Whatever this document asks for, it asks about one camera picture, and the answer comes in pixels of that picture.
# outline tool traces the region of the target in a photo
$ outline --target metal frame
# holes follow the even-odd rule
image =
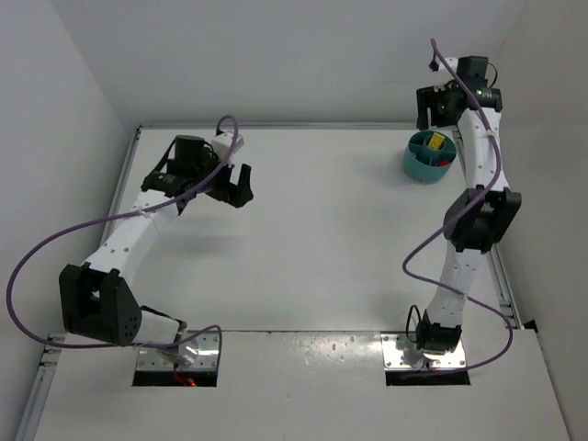
[[[49,340],[63,343],[65,334],[50,334]],[[37,377],[28,395],[27,407],[25,407],[22,414],[15,441],[33,441],[35,438],[61,352],[62,350],[56,347],[45,346],[39,362]]]
[[[122,170],[120,173],[120,178],[117,183],[117,188],[115,190],[115,194],[112,200],[112,204],[110,206],[109,215],[116,213],[119,210],[120,202],[121,202],[121,195],[124,190],[124,187],[127,184],[127,180],[130,173],[130,165],[132,164],[132,160],[137,150],[138,141],[141,138],[141,131],[143,129],[198,129],[198,128],[209,128],[213,126],[212,123],[206,124],[145,124],[140,125],[133,133],[132,138],[129,143],[129,147],[125,156],[125,160],[122,166]],[[296,130],[296,129],[322,129],[322,130],[409,130],[413,129],[413,124],[411,123],[292,123],[292,124],[272,124],[272,123],[252,123],[252,124],[243,124],[242,127],[250,128],[250,129],[268,129],[268,130]],[[456,141],[456,145],[458,146],[458,155],[460,162],[462,164],[463,169],[463,145],[461,143],[461,139],[458,136],[458,132],[454,131],[454,140]],[[102,234],[102,238],[100,243],[104,242],[106,238],[112,232],[113,224],[112,222],[108,223],[105,226],[104,232]],[[501,297],[499,298],[501,307],[507,308],[508,311],[511,311],[512,314],[510,315],[514,320],[514,327],[522,328],[522,320],[519,313],[519,310],[516,305],[515,295],[512,290],[512,285],[509,281],[508,275],[506,273],[506,269],[503,264],[503,259],[500,254],[500,250],[497,247],[492,248],[491,252],[489,253],[489,263],[491,265],[491,269],[493,270],[493,276],[496,279],[496,282],[500,288]],[[50,338],[53,338],[57,341],[57,339],[65,339],[65,334],[52,334]],[[15,438],[16,441],[32,441],[36,432],[37,427],[39,425],[40,417],[42,415],[43,407],[45,405],[45,401],[49,395],[49,390],[51,388],[51,381],[53,380],[53,375],[57,366],[59,354],[61,350],[54,349],[52,347],[46,347],[45,352],[43,353],[43,357],[51,356],[49,358],[42,358],[41,364],[39,367],[39,372],[37,377],[35,378],[35,382],[33,383],[31,393],[28,396],[27,406],[23,413],[23,417],[18,428],[17,437]]]

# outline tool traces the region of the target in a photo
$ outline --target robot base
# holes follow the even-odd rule
[[[414,333],[409,333],[408,337],[405,333],[381,335],[387,386],[470,384],[468,371],[463,370],[468,365],[461,340],[455,351],[443,355],[420,351],[413,341],[416,341]],[[435,375],[437,371],[446,372]]]
[[[150,347],[141,347],[137,355],[137,364],[133,386],[185,386],[178,381],[192,379],[196,386],[212,387],[217,385],[217,363],[219,361],[218,334],[202,334],[188,344],[181,345],[178,351],[181,357],[165,353]],[[177,364],[174,375],[174,364]]]

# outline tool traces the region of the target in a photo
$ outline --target yellow object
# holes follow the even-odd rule
[[[429,149],[431,150],[439,150],[445,141],[445,136],[440,133],[433,133],[433,138],[429,141]]]

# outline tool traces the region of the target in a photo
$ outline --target white table surface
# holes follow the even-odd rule
[[[121,209],[176,134],[143,130]],[[235,157],[253,167],[254,200],[242,209],[198,197],[147,255],[131,287],[140,304],[192,327],[228,330],[348,331],[403,329],[435,287],[401,271],[403,258],[438,228],[464,189],[458,164],[435,185],[401,169],[413,130],[248,130]],[[413,261],[439,277],[446,242]],[[472,296],[498,305],[488,265]],[[466,326],[499,327],[469,305]]]
[[[122,207],[177,133],[210,136],[144,130]],[[404,276],[401,260],[462,191],[457,165],[432,186],[406,177],[411,131],[243,134],[237,159],[253,167],[254,201],[191,202],[131,288],[192,328],[315,333],[225,333],[217,388],[133,388],[132,349],[64,351],[36,441],[568,439],[531,331],[516,331],[511,351],[473,371],[471,386],[385,385],[375,331],[401,329],[409,305],[431,299],[434,289]],[[444,255],[439,240],[413,268],[437,277]],[[487,266],[472,294],[497,306]],[[468,306],[470,363],[505,339],[500,319]]]

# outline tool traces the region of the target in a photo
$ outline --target wire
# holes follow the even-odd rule
[[[498,69],[496,69],[496,66],[493,65],[491,62],[489,62],[488,64],[492,66],[492,68],[494,69],[494,79],[492,80],[492,84],[490,85],[490,89],[492,89],[498,81]]]
[[[418,323],[420,323],[421,320],[423,319],[421,317],[421,311],[419,310],[419,307],[417,305],[411,305],[411,308],[408,310],[408,317],[406,318],[406,326],[404,327],[404,333],[406,334],[406,338],[408,339],[409,342],[416,344],[416,340],[414,340],[414,341],[411,340],[411,337],[408,335],[408,330],[411,327],[411,318],[413,317],[413,311],[416,311],[416,316],[419,319]]]
[[[183,379],[177,373],[177,365],[174,365],[174,379],[182,383],[184,386],[196,387],[196,382],[193,379]]]
[[[503,347],[503,349],[500,352],[498,352],[496,355],[491,356],[490,358],[483,360],[479,363],[476,363],[476,364],[471,365],[469,367],[460,367],[458,369],[452,369],[452,370],[437,370],[434,372],[428,372],[428,373],[422,373],[422,374],[420,374],[420,373],[419,374],[412,374],[412,375],[418,375],[418,376],[420,376],[420,375],[454,374],[457,372],[470,371],[472,369],[481,368],[483,366],[489,365],[493,361],[496,361],[497,359],[499,359],[500,357],[502,357],[504,354],[506,354],[508,352],[508,350],[511,348],[511,345],[513,344],[513,339],[515,337],[513,325],[510,323],[508,318],[504,314],[502,314],[500,311],[496,310],[495,308],[493,308],[490,305],[487,305],[486,303],[483,303],[479,300],[473,299],[472,297],[466,296],[466,294],[464,292],[460,291],[459,289],[450,287],[449,285],[447,285],[443,282],[440,282],[438,280],[433,280],[432,278],[420,276],[420,275],[412,272],[410,269],[408,269],[408,264],[411,263],[411,261],[414,259],[414,257],[417,254],[419,254],[421,251],[423,251],[423,249],[427,245],[429,245],[432,241],[434,241],[437,237],[439,237],[446,228],[448,228],[448,227],[452,226],[453,224],[455,224],[456,222],[458,222],[461,218],[463,218],[468,213],[468,211],[470,211],[473,207],[478,205],[482,200],[484,200],[486,198],[486,195],[491,190],[491,188],[494,187],[494,184],[496,184],[496,182],[498,181],[498,178],[500,177],[500,173],[503,170],[502,157],[500,155],[500,148],[498,147],[498,141],[496,140],[496,137],[493,134],[492,126],[490,125],[490,121],[488,121],[488,118],[486,117],[486,114],[484,113],[484,110],[482,109],[480,103],[478,102],[476,97],[470,92],[470,90],[464,84],[464,82],[461,80],[461,78],[459,78],[459,76],[455,73],[455,71],[453,69],[451,69],[451,66],[449,66],[449,63],[447,62],[447,60],[443,57],[443,55],[441,54],[441,52],[437,48],[437,43],[436,43],[435,39],[431,39],[431,46],[433,47],[433,53],[434,53],[435,57],[438,58],[441,63],[443,63],[443,65],[446,67],[447,71],[455,79],[456,83],[458,83],[458,85],[461,87],[461,89],[465,92],[466,96],[468,97],[469,103],[480,114],[481,122],[484,126],[484,129],[486,129],[488,131],[488,138],[490,140],[490,144],[492,146],[492,149],[494,150],[494,156],[496,158],[496,167],[495,167],[496,170],[495,170],[494,176],[492,177],[492,179],[488,183],[488,185],[480,193],[478,193],[478,195],[476,195],[476,197],[474,199],[472,199],[468,205],[466,205],[463,209],[461,209],[461,211],[456,216],[449,219],[441,228],[439,228],[436,232],[431,234],[428,238],[426,238],[424,240],[424,242],[422,242],[420,245],[418,245],[414,250],[412,250],[406,256],[406,258],[402,262],[402,271],[407,276],[412,277],[416,280],[420,280],[422,282],[436,285],[440,288],[444,288],[444,289],[447,289],[451,292],[454,292],[460,296],[465,296],[472,303],[480,306],[481,308],[483,308],[487,311],[493,312],[494,314],[499,316],[501,319],[503,319],[504,323],[506,323],[506,328],[508,329],[508,340],[506,342],[506,345]]]
[[[202,188],[204,188],[206,186],[206,184],[208,182],[210,182],[217,175],[217,173],[222,169],[222,167],[224,167],[229,162],[231,155],[237,146],[237,138],[239,136],[239,123],[237,122],[237,119],[234,116],[225,115],[217,123],[217,127],[216,127],[217,131],[219,131],[221,129],[222,123],[227,119],[232,122],[232,126],[233,126],[233,135],[232,135],[231,145],[229,146],[229,150],[222,157],[219,164],[214,168],[214,170],[212,170],[204,179],[202,179],[200,182],[198,182],[194,187],[190,188],[188,191],[181,194],[180,196],[166,200],[166,202],[163,202],[161,204],[154,205],[149,208],[145,208],[142,210],[142,212],[151,213],[151,212],[157,211],[158,209],[162,209],[162,208],[168,207],[172,204],[175,204],[185,198],[191,198],[192,196],[196,195]],[[106,216],[105,218],[101,218],[101,219],[89,220],[87,222],[79,223],[79,224],[74,225],[72,227],[61,230],[60,232],[56,232],[56,233],[52,234],[51,236],[49,236],[46,239],[39,242],[28,253],[26,253],[25,256],[17,263],[17,266],[12,271],[12,274],[10,275],[10,278],[8,279],[8,284],[6,285],[6,308],[8,309],[8,315],[10,316],[10,319],[17,326],[18,330],[20,330],[20,332],[23,333],[24,335],[26,335],[28,338],[30,338],[38,343],[41,343],[41,344],[47,345],[47,346],[60,347],[62,349],[94,349],[94,348],[99,348],[99,347],[113,346],[113,345],[109,345],[109,344],[70,345],[67,343],[54,342],[52,340],[49,340],[49,339],[46,339],[46,338],[43,338],[43,337],[36,335],[32,331],[30,331],[30,329],[27,328],[27,326],[25,326],[25,324],[22,321],[20,321],[20,319],[17,316],[17,313],[14,308],[14,304],[13,304],[13,299],[12,299],[14,286],[15,286],[15,282],[17,281],[18,273],[20,273],[23,266],[28,262],[28,260],[33,255],[35,255],[45,245],[53,242],[56,239],[59,239],[60,237],[64,236],[65,234],[69,234],[70,232],[76,232],[78,230],[82,230],[83,228],[93,227],[95,225],[100,225],[100,224],[107,223],[107,222],[118,221],[120,219],[133,218],[135,216],[140,216],[140,215],[141,215],[141,213],[139,213],[139,211],[130,211],[128,213],[115,214],[112,216]],[[221,334],[221,328],[219,327],[219,325],[216,325],[216,324],[211,325],[208,328],[205,328],[204,330],[202,330],[198,333],[192,334],[189,338],[186,338],[184,340],[180,340],[179,342],[171,343],[169,345],[144,345],[144,346],[157,347],[157,348],[178,347],[184,343],[189,342],[193,338],[196,338],[198,335],[203,334],[204,332],[206,332],[210,329],[217,329],[218,333],[219,333],[219,361],[217,362],[217,373],[218,373],[218,366],[220,364],[220,358],[221,358],[221,344],[222,344],[222,334]]]

